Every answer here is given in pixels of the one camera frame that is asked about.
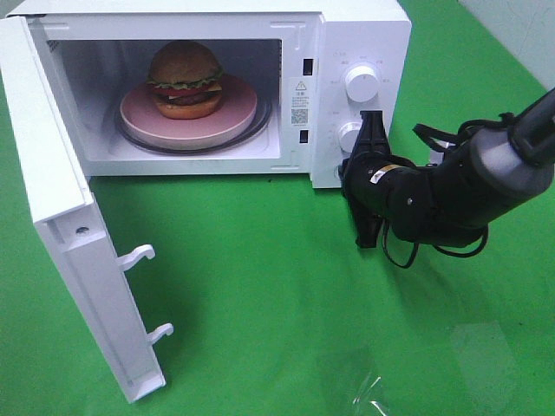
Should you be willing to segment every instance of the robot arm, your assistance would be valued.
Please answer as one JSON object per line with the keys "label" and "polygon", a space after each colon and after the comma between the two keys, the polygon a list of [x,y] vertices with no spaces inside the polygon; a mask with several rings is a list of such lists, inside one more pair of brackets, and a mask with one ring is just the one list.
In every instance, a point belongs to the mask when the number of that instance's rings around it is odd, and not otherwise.
{"label": "robot arm", "polygon": [[[470,257],[486,245],[487,225],[544,192],[555,163],[555,89],[522,114],[501,121],[470,120],[457,134],[416,125],[415,133],[443,153],[439,165],[415,166],[389,148],[382,112],[363,111],[362,127],[351,156],[343,162],[343,195],[348,201],[361,248],[382,246],[388,258],[407,268],[419,244],[444,254]],[[441,146],[437,140],[447,142]],[[406,264],[387,252],[389,228],[414,244]],[[443,247],[466,247],[467,253]]]}

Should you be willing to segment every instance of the green backdrop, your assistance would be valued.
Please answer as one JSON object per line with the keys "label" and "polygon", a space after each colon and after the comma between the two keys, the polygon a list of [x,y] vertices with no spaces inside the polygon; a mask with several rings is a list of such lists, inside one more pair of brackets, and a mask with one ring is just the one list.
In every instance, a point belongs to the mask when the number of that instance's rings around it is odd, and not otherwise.
{"label": "green backdrop", "polygon": [[[424,164],[415,123],[544,93],[455,1],[401,3],[394,152]],[[0,136],[0,414],[555,414],[555,188],[479,256],[422,247],[400,270],[304,175],[93,179],[118,253],[156,249],[127,273],[147,330],[175,327],[155,346],[168,385],[129,405],[30,222],[3,96]]]}

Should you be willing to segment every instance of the hamburger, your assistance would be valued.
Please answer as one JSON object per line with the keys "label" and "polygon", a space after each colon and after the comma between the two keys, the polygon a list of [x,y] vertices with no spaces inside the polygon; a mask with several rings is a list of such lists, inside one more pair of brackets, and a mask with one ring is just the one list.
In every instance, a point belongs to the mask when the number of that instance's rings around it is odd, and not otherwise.
{"label": "hamburger", "polygon": [[212,51],[193,41],[173,41],[154,55],[147,86],[154,104],[170,119],[212,114],[222,96],[223,69]]}

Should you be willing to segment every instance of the cable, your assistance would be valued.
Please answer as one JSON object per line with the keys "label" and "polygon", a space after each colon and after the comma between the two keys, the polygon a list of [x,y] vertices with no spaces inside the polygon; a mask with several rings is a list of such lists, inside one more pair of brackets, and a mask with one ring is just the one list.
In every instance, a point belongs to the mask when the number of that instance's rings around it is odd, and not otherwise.
{"label": "cable", "polygon": [[480,241],[480,245],[476,247],[476,249],[469,251],[468,253],[458,253],[456,251],[445,250],[445,249],[442,249],[439,245],[435,245],[434,248],[438,250],[441,254],[445,254],[447,256],[469,258],[472,256],[476,256],[478,253],[484,250],[484,247],[486,247],[486,244],[487,244],[487,236],[488,236],[488,229],[486,226],[484,232],[482,233],[482,239]]}
{"label": "cable", "polygon": [[410,252],[410,256],[408,257],[408,261],[405,264],[399,264],[396,262],[392,256],[389,255],[388,251],[388,234],[389,234],[389,221],[385,220],[383,223],[383,232],[382,232],[382,249],[383,254],[388,258],[388,260],[393,263],[397,267],[401,267],[402,269],[408,269],[412,264],[415,262],[416,254],[418,253],[418,243],[413,243],[413,249]]}
{"label": "cable", "polygon": [[[472,139],[474,134],[483,127],[491,129],[508,128],[512,126],[518,118],[513,113],[503,113],[499,117],[501,121],[496,120],[469,120],[462,123],[457,131],[457,134],[444,132],[426,126],[424,124],[417,124],[413,128],[413,132],[422,140],[430,149],[438,153],[451,153],[457,147],[462,145],[465,141]],[[443,141],[450,143],[451,146],[444,147],[437,142]]]}

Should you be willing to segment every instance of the microwave control knob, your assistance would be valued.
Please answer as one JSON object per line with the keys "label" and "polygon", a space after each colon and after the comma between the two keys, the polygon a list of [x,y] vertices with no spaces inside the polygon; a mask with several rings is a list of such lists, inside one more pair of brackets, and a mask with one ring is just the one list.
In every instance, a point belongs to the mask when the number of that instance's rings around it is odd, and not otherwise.
{"label": "microwave control knob", "polygon": [[361,123],[352,122],[344,124],[339,129],[339,146],[344,152],[352,153],[361,126]]}
{"label": "microwave control knob", "polygon": [[378,94],[380,82],[375,69],[366,64],[352,68],[345,75],[347,96],[356,102],[372,100]]}

